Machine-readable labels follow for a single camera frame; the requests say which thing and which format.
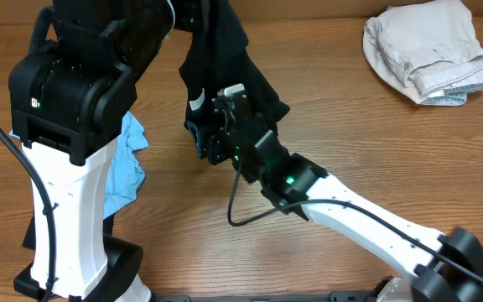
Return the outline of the light blue shirt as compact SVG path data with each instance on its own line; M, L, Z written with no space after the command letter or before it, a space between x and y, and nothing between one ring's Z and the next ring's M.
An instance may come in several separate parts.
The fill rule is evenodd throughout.
M99 225L137 199L145 173L134 153L145 149L144 128L127 112L120 134L82 165L70 155L42 143L21 146L34 169L31 176L36 216L51 215L57 227Z

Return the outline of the black garment under pile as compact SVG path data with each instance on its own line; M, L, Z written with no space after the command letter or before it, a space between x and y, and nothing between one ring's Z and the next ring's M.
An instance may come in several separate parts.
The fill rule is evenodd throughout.
M110 215L109 217L103 220L103 232L111 235L113 232L115 214ZM32 216L27 231L25 232L25 236L23 239L22 246L34 250L36 248L36 237L35 237L35 224L34 224L34 216Z

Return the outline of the black t-shirt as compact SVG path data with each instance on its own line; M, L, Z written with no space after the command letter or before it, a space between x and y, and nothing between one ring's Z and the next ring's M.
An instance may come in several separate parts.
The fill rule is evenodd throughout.
M248 37L227 0L210 3L210 27L194 34L180 76L188 91L184 126L203 140L224 119L214 113L211 99L228 86L242 84L252 108L263 114L272 130L289 111L247 53Z

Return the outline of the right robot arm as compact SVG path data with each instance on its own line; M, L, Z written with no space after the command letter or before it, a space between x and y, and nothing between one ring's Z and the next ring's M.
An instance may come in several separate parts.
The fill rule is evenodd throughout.
M291 154L246 92L190 100L185 126L200 157L231 160L236 176L258 183L276 212L293 213L350 238L397 271L372 301L483 301L483 247L471 232L421 226L378 206L323 167Z

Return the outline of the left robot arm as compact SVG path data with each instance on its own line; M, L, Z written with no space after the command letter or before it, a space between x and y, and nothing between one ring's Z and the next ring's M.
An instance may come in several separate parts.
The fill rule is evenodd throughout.
M168 0L59 0L38 15L9 80L12 127L34 173L34 299L149 302L143 250L103 231L107 175L136 84L173 28Z

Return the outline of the folded beige trousers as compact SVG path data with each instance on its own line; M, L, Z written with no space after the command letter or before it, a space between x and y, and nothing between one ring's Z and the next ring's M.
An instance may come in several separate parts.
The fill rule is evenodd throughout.
M389 7L364 25L363 54L389 86L422 106L462 106L483 91L483 48L461 1Z

